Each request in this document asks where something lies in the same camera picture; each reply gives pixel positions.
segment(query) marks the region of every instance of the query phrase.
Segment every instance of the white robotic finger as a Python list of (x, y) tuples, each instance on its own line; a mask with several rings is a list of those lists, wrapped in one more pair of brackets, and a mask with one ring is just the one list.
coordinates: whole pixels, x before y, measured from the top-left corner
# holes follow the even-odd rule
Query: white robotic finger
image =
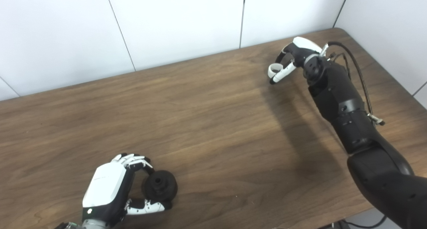
[(280, 70), (278, 73), (276, 73), (272, 77), (273, 82), (274, 83), (279, 82), (280, 80), (282, 80), (285, 76), (289, 75), (295, 69), (296, 69), (296, 66), (294, 66), (294, 64), (292, 62), (289, 63), (289, 65), (287, 65), (287, 67), (285, 67), (284, 69)]
[(131, 165), (137, 165), (137, 164), (142, 164), (142, 166), (143, 166), (143, 168), (145, 168), (146, 166), (148, 166), (148, 167), (150, 167), (150, 168), (153, 168), (153, 166), (151, 165), (151, 164), (149, 164), (146, 160), (144, 160), (144, 159), (138, 159), (138, 160), (135, 160), (135, 161), (133, 161), (133, 162), (129, 162), (127, 165), (125, 165), (125, 166), (128, 166), (128, 167), (130, 167)]
[(133, 156), (133, 157), (130, 157), (130, 158), (126, 159), (126, 161), (123, 162), (123, 165), (128, 165), (130, 162), (133, 162), (133, 161), (136, 161), (136, 160), (139, 160), (139, 159), (145, 159), (145, 156)]
[(118, 162), (120, 158), (122, 158), (122, 154), (119, 154), (119, 155), (115, 156), (115, 157), (111, 160), (111, 162)]
[(151, 203), (150, 200), (145, 199), (145, 204), (142, 208), (134, 208), (128, 206), (126, 208), (128, 215), (142, 215), (142, 214), (148, 214), (148, 213), (154, 213), (159, 211), (164, 211), (165, 207), (162, 205), (162, 203)]
[(129, 158), (131, 158), (131, 157), (133, 157), (133, 156), (134, 156), (134, 154), (133, 154), (133, 153), (132, 153), (132, 154), (129, 154), (129, 155), (127, 155), (127, 156), (124, 156), (124, 157), (120, 158), (120, 159), (119, 159), (119, 161), (117, 161), (117, 162), (119, 162), (119, 163), (123, 164), (127, 159), (129, 159)]

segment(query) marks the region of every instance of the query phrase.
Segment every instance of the metal connector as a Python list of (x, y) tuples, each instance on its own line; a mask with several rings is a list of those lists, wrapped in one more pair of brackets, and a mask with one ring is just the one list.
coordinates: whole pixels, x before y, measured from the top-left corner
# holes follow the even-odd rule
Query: metal connector
[(329, 45), (326, 43), (323, 48), (322, 51), (320, 52), (319, 56), (325, 56), (326, 55), (326, 50), (328, 49)]
[(376, 117), (376, 116), (374, 116), (374, 115), (372, 115), (371, 113), (368, 113), (368, 114), (366, 114), (373, 122), (375, 122), (375, 124), (377, 124), (377, 125), (380, 125), (380, 126), (384, 126), (385, 124), (386, 124), (386, 122), (383, 120), (383, 119), (381, 119), (381, 118), (378, 118), (378, 117)]

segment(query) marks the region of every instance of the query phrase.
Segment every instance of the black cable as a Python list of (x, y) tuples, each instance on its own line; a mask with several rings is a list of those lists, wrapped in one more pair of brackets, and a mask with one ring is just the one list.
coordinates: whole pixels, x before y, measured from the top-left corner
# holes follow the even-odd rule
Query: black cable
[(346, 69), (347, 69), (348, 78), (351, 80), (350, 67), (348, 66), (348, 61), (347, 61), (346, 54), (345, 53), (338, 54), (337, 56), (335, 56), (333, 62), (335, 62), (340, 56), (343, 56), (343, 59), (346, 62)]
[(372, 226), (361, 226), (361, 225), (357, 225), (357, 224), (354, 224), (354, 223), (348, 222), (348, 221), (346, 221), (346, 220), (343, 220), (343, 222), (344, 222), (344, 223), (346, 223), (346, 224), (348, 224), (348, 225), (352, 225), (352, 226), (359, 227), (359, 228), (373, 229), (373, 228), (377, 228), (377, 227), (379, 227), (379, 226), (380, 226), (381, 224), (383, 224), (386, 220), (387, 220), (387, 217), (386, 217), (386, 215), (384, 215), (384, 216), (383, 216), (383, 218), (381, 218), (381, 220), (380, 220), (377, 224), (372, 225)]
[(369, 94), (368, 94), (368, 89), (366, 88), (366, 83), (365, 80), (363, 79), (363, 75), (362, 75), (362, 70), (359, 67), (359, 64), (357, 63), (356, 59), (354, 58), (353, 54), (351, 53), (351, 51), (345, 46), (343, 45), (341, 42), (328, 42), (329, 46), (332, 45), (336, 45), (339, 46), (341, 48), (343, 48), (344, 50), (346, 50), (346, 52), (348, 53), (348, 55), (350, 56), (351, 60), (354, 63), (354, 66), (356, 67), (357, 73), (359, 74), (359, 78), (360, 78), (360, 82), (362, 83), (362, 88), (363, 88), (363, 92), (365, 93), (365, 98), (366, 98), (366, 104), (368, 106), (368, 111), (371, 115), (373, 115), (374, 113), (372, 112), (372, 105), (371, 105), (371, 100), (369, 99)]

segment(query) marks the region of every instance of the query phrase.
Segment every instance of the white fingertip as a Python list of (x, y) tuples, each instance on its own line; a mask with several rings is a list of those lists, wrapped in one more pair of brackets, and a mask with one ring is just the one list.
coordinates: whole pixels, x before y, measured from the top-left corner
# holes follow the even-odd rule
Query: white fingertip
[(276, 73), (276, 75), (273, 77), (274, 82), (278, 82), (282, 80), (285, 76), (289, 75), (293, 70), (295, 70), (295, 66), (291, 62), (286, 68)]
[(122, 154), (119, 154), (119, 155), (115, 156), (115, 157), (111, 160), (111, 162), (117, 162), (121, 157), (122, 157)]
[(127, 156), (120, 158), (120, 160), (118, 162), (123, 164), (123, 162), (125, 162), (128, 158), (133, 157), (133, 156), (134, 156), (134, 154), (129, 154)]
[(283, 65), (280, 63), (273, 63), (268, 67), (268, 77), (272, 78), (280, 70), (283, 70)]

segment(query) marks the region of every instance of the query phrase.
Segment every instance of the black round object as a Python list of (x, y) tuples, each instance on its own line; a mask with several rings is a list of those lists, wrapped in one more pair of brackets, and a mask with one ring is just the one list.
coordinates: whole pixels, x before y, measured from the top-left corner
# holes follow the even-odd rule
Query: black round object
[(158, 170), (148, 176), (141, 189), (145, 198), (153, 201), (171, 201), (178, 192), (175, 176), (167, 170)]

